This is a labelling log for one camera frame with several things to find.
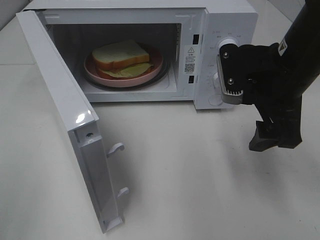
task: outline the sticker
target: sticker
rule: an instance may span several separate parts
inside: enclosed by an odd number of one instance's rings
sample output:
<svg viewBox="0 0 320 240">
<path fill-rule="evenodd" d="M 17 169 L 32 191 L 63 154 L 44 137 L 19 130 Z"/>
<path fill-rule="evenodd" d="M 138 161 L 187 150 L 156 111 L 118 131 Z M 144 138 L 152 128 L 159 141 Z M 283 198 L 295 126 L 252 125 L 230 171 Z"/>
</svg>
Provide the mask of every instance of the sticker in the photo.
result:
<svg viewBox="0 0 320 240">
<path fill-rule="evenodd" d="M 286 40 L 283 39 L 283 40 L 280 42 L 279 47 L 278 47 L 279 55 L 282 56 L 282 55 L 285 53 L 285 51 L 287 50 L 287 48 L 288 48 L 288 45 L 287 45 L 287 43 L 286 43 Z"/>
<path fill-rule="evenodd" d="M 184 46 L 184 69 L 185 74 L 194 75 L 197 71 L 197 63 L 200 55 L 199 45 Z"/>
</svg>

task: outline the table surface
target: table surface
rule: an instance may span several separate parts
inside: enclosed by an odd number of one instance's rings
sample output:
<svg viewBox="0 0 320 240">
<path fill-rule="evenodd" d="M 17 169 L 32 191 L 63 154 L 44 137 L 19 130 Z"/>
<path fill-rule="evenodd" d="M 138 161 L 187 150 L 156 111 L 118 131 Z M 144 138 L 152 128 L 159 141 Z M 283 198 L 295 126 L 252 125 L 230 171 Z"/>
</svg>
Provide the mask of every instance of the table surface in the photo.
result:
<svg viewBox="0 0 320 240">
<path fill-rule="evenodd" d="M 251 2 L 253 44 L 279 42 L 291 23 L 269 2 Z M 303 142 L 262 153 L 248 150 L 260 119 L 253 106 L 93 104 L 105 144 L 126 145 L 111 176 L 130 188 L 125 224 L 102 234 L 15 18 L 0 31 L 0 239 L 318 240 L 319 90 L 316 81 L 303 96 Z"/>
</svg>

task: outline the pink plate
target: pink plate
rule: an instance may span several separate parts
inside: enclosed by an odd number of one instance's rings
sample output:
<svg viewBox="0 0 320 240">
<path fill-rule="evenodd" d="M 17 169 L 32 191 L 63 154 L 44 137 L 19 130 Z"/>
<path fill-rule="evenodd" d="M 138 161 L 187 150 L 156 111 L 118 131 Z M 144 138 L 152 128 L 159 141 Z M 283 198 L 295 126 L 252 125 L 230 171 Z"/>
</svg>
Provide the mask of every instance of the pink plate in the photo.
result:
<svg viewBox="0 0 320 240">
<path fill-rule="evenodd" d="M 90 54 L 84 60 L 84 69 L 91 80 L 94 82 L 113 88 L 127 88 L 127 87 L 134 87 L 140 84 L 144 84 L 151 79 L 153 79 L 157 74 L 160 72 L 161 67 L 163 65 L 163 57 L 161 53 L 154 47 L 141 44 L 141 47 L 146 50 L 150 55 L 150 61 L 153 63 L 151 67 L 151 71 L 148 73 L 144 73 L 137 77 L 129 77 L 129 78 L 113 78 L 106 79 L 100 77 L 97 73 L 95 63 L 92 59 L 92 55 Z"/>
</svg>

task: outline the open microwave door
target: open microwave door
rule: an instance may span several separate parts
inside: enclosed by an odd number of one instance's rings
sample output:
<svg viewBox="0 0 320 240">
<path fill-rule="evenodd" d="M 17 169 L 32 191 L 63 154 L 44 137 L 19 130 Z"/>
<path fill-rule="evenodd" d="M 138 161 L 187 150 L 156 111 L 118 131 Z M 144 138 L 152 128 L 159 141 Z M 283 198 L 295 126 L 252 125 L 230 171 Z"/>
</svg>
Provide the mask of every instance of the open microwave door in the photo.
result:
<svg viewBox="0 0 320 240">
<path fill-rule="evenodd" d="M 30 51 L 62 118 L 102 232 L 121 224 L 98 116 L 60 56 L 36 12 L 16 14 Z"/>
</svg>

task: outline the white microwave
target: white microwave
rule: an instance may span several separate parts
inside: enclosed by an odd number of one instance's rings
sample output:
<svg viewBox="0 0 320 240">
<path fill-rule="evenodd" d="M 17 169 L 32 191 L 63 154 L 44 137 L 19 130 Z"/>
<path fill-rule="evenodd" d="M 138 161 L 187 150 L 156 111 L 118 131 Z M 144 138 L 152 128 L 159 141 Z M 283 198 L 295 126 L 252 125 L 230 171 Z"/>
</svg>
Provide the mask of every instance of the white microwave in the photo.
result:
<svg viewBox="0 0 320 240">
<path fill-rule="evenodd" d="M 246 0 L 33 0 L 17 13 L 25 39 L 61 116 L 103 232 L 123 222 L 108 159 L 121 142 L 103 144 L 90 102 L 223 103 L 217 54 L 224 44 L 250 44 L 258 15 Z M 102 45 L 135 40 L 157 48 L 161 74 L 133 88 L 93 84 L 84 60 Z"/>
</svg>

